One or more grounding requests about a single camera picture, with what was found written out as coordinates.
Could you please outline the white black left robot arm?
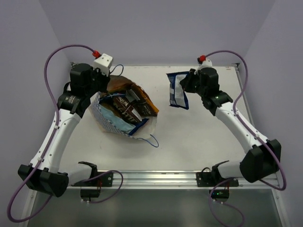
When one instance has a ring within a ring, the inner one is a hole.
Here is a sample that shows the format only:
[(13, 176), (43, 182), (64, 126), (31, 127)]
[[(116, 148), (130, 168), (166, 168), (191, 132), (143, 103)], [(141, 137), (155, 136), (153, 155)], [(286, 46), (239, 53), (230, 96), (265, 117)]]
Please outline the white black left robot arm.
[(90, 106), (97, 92), (107, 92), (109, 67), (79, 63), (70, 71), (70, 90), (64, 89), (55, 106), (59, 109), (51, 128), (28, 165), (21, 165), (18, 175), (29, 189), (60, 197), (67, 187), (78, 182), (92, 186), (98, 181), (97, 166), (80, 161), (71, 170), (63, 171), (60, 162), (75, 127)]

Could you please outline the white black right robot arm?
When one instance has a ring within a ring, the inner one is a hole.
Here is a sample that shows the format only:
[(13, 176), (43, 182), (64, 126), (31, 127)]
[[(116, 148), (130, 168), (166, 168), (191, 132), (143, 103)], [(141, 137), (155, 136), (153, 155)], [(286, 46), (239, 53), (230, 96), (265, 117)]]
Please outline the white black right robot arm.
[(223, 185), (228, 178), (244, 178), (254, 183), (279, 171), (281, 144), (277, 140), (269, 140), (244, 118), (232, 98), (220, 90), (216, 69), (191, 69), (180, 85), (185, 92), (201, 97), (205, 109), (230, 130), (244, 150), (243, 160), (223, 161), (212, 167), (213, 184)]

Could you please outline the blue white snack bag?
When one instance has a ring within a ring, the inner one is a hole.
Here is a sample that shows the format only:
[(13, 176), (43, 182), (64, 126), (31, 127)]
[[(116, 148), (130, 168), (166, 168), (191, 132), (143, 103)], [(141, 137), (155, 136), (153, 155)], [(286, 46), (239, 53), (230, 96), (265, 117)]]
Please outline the blue white snack bag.
[(148, 120), (148, 118), (144, 118), (141, 122), (135, 124), (135, 127), (128, 133), (128, 135), (133, 136), (141, 127), (143, 127), (148, 122)]

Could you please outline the blue checkered paper bag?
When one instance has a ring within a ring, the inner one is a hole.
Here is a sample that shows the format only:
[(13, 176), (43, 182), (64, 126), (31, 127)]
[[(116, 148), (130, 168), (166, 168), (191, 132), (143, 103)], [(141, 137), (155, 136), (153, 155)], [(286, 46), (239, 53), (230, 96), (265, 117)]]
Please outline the blue checkered paper bag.
[(107, 92), (98, 92), (89, 110), (104, 132), (143, 140), (159, 147), (153, 135), (159, 109), (141, 86), (124, 77), (123, 70), (115, 75), (109, 71)]

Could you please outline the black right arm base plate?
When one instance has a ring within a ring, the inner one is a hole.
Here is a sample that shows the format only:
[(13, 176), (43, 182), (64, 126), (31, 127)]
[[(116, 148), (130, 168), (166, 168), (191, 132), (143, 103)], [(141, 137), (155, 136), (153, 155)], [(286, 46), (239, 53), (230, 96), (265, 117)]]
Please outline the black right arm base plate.
[[(217, 184), (224, 181), (223, 178), (215, 179), (211, 176), (210, 172), (197, 172), (196, 173), (196, 182), (198, 187), (209, 187), (213, 188)], [(237, 179), (232, 179), (229, 182), (219, 185), (223, 187), (223, 189), (215, 189), (213, 192), (209, 190), (209, 194), (211, 195), (212, 199), (220, 200), (220, 201), (227, 201), (230, 196), (230, 188), (231, 187), (239, 187), (239, 181)]]

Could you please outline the dark blue snack bag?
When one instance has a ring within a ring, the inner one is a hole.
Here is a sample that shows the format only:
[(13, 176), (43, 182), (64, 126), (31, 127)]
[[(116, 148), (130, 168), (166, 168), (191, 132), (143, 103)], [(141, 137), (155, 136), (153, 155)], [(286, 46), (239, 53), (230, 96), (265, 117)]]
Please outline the dark blue snack bag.
[(169, 80), (169, 105), (188, 110), (188, 99), (180, 84), (180, 82), (188, 75), (188, 71), (167, 73), (166, 75)]

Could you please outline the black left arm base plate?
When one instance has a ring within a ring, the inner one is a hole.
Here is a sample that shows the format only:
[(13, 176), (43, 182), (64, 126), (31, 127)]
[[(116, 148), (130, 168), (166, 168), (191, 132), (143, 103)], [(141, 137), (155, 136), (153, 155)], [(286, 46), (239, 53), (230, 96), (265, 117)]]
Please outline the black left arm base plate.
[(111, 187), (113, 182), (113, 173), (107, 173), (99, 177), (98, 179), (88, 181), (88, 182), (80, 182), (78, 184), (80, 189), (80, 197), (83, 200), (91, 200), (94, 198), (98, 198), (101, 194), (102, 187)]

